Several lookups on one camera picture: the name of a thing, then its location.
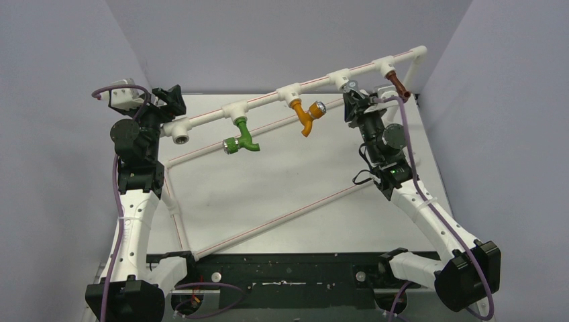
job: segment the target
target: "cable tie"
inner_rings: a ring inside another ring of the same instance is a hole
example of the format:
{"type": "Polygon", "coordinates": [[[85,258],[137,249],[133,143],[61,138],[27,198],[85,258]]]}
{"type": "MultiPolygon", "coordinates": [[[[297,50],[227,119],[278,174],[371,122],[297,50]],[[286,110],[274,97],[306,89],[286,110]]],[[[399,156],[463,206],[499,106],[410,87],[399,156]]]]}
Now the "cable tie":
{"type": "Polygon", "coordinates": [[[144,219],[142,219],[142,218],[140,218],[140,217],[128,217],[128,216],[117,217],[117,222],[118,222],[119,220],[121,220],[121,219],[138,220],[138,221],[141,221],[146,227],[148,227],[148,229],[151,229],[151,228],[150,228],[150,225],[148,225],[148,224],[144,221],[144,219]]]}

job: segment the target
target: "red wire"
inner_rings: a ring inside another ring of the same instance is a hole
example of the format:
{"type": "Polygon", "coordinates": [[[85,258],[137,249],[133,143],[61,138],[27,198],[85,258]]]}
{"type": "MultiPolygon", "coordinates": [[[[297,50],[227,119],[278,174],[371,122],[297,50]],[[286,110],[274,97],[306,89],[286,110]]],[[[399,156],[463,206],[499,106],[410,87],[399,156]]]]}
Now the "red wire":
{"type": "MultiPolygon", "coordinates": [[[[202,283],[203,282],[203,275],[199,276],[199,282],[202,283]]],[[[199,286],[196,286],[195,288],[192,288],[192,297],[190,298],[190,303],[193,303],[193,301],[195,300],[195,294],[194,291],[195,290],[199,290],[199,286]]]]}

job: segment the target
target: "pipe joint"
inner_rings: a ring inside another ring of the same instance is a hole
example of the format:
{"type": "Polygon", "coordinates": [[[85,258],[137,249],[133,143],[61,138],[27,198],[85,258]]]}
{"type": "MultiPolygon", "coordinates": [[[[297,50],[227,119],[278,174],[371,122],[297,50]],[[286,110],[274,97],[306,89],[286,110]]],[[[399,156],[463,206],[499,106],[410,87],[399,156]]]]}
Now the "pipe joint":
{"type": "Polygon", "coordinates": [[[226,119],[231,118],[233,124],[236,124],[237,119],[242,117],[247,121],[247,115],[245,115],[245,113],[249,111],[249,106],[247,101],[238,101],[222,106],[221,110],[226,119]]]}
{"type": "Polygon", "coordinates": [[[276,90],[276,94],[278,95],[279,101],[285,101],[288,106],[291,106],[291,103],[294,100],[300,99],[300,95],[302,94],[301,85],[299,83],[294,83],[281,87],[276,90]]]}
{"type": "Polygon", "coordinates": [[[337,90],[340,90],[342,86],[344,86],[347,82],[350,81],[350,77],[352,77],[352,72],[347,69],[340,69],[335,72],[331,72],[326,74],[328,78],[334,83],[337,90]]]}

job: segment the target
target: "black cable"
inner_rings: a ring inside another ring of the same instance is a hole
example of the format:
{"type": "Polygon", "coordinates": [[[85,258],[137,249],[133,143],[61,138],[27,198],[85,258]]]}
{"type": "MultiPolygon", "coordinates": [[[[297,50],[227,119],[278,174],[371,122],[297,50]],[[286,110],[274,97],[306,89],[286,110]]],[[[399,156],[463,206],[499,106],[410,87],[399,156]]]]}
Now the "black cable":
{"type": "Polygon", "coordinates": [[[363,172],[368,172],[368,173],[370,173],[370,174],[373,174],[373,172],[372,172],[373,167],[372,167],[371,162],[368,160],[368,157],[366,156],[366,151],[367,151],[367,145],[366,145],[366,143],[360,144],[360,147],[358,148],[358,154],[359,154],[360,157],[364,160],[364,162],[368,165],[369,170],[364,169],[364,170],[359,171],[359,172],[356,174],[356,176],[352,179],[352,182],[353,182],[356,186],[359,186],[360,184],[364,184],[364,183],[369,182],[370,180],[372,180],[372,178],[367,178],[367,179],[364,179],[364,180],[361,180],[361,181],[356,182],[356,179],[357,179],[357,178],[359,177],[359,175],[362,174],[363,172]]]}

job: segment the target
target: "metal bolt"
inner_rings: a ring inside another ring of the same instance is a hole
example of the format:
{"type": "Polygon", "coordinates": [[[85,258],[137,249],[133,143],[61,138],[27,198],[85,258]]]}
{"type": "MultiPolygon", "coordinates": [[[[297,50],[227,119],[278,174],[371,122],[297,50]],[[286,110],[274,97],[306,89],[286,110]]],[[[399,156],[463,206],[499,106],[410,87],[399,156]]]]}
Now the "metal bolt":
{"type": "Polygon", "coordinates": [[[211,275],[211,281],[214,283],[218,283],[221,280],[221,274],[219,272],[215,272],[211,275]]]}
{"type": "Polygon", "coordinates": [[[358,282],[365,282],[366,281],[366,273],[359,271],[356,273],[356,280],[358,282]]]}

